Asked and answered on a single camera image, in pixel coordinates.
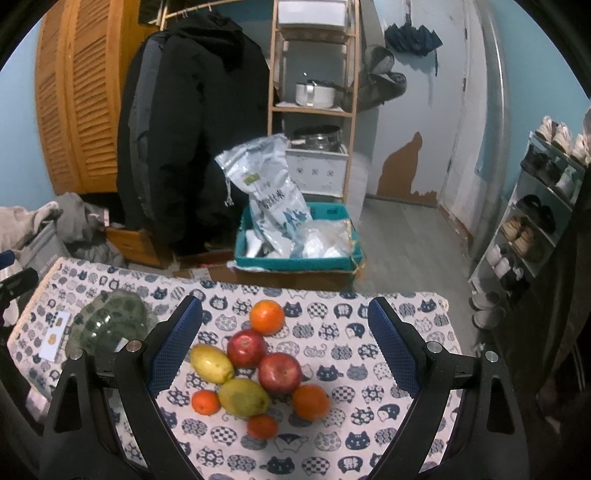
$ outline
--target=red apple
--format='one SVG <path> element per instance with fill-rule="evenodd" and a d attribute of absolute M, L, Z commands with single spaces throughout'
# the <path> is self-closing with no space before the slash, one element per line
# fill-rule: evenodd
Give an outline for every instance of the red apple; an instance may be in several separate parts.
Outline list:
<path fill-rule="evenodd" d="M 228 342 L 228 358 L 238 368 L 256 368 L 267 354 L 263 336 L 255 330 L 241 330 Z"/>
<path fill-rule="evenodd" d="M 301 377 L 300 363 L 287 353 L 271 353 L 259 364 L 259 383 L 272 395 L 293 392 L 300 385 Z"/>

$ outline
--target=gray floor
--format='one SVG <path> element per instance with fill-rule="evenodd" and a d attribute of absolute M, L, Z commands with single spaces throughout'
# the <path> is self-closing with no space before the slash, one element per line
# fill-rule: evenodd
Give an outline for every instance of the gray floor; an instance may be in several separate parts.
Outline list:
<path fill-rule="evenodd" d="M 359 240 L 367 260 L 355 290 L 367 293 L 431 291 L 449 302 L 449 318 L 465 355 L 478 330 L 472 325 L 472 294 L 466 245 L 433 208 L 366 199 Z"/>

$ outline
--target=plastic bag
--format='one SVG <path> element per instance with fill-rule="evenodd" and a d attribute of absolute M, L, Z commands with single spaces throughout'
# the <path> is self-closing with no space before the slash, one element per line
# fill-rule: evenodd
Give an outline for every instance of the plastic bag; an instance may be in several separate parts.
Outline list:
<path fill-rule="evenodd" d="M 219 154 L 217 163 L 236 187 L 247 193 L 256 234 L 289 258 L 295 232 L 312 220 L 310 209 L 291 180 L 283 134 L 257 138 Z"/>
<path fill-rule="evenodd" d="M 355 244 L 351 238 L 351 220 L 312 220 L 298 228 L 296 250 L 292 257 L 350 257 Z"/>

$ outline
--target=louvered door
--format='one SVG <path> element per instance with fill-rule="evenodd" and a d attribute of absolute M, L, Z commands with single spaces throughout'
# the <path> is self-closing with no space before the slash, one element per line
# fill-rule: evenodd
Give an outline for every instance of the louvered door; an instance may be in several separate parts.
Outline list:
<path fill-rule="evenodd" d="M 55 193 L 79 192 L 80 176 L 67 127 L 64 63 L 67 11 L 60 0 L 45 15 L 37 44 L 35 98 L 41 147 Z"/>
<path fill-rule="evenodd" d="M 61 13 L 56 10 L 60 5 Z M 54 189 L 116 192 L 123 81 L 132 56 L 156 28 L 138 25 L 139 0 L 60 0 L 54 10 L 44 21 L 38 47 L 40 53 L 47 51 L 52 66 L 44 67 L 48 60 L 39 54 L 35 79 Z M 57 47 L 52 50 L 54 37 Z M 46 79 L 45 70 L 53 70 L 55 79 L 51 73 Z M 62 147 L 61 157 L 54 154 L 56 145 Z"/>

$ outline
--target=white door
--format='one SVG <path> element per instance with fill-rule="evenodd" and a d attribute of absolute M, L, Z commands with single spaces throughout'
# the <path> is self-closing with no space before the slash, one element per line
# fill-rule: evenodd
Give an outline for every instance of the white door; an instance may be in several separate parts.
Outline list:
<path fill-rule="evenodd" d="M 383 29 L 404 23 L 405 0 L 374 0 Z M 435 57 L 394 53 L 407 91 L 379 108 L 368 193 L 436 205 L 462 111 L 466 63 L 464 0 L 411 0 L 413 26 L 441 38 Z"/>

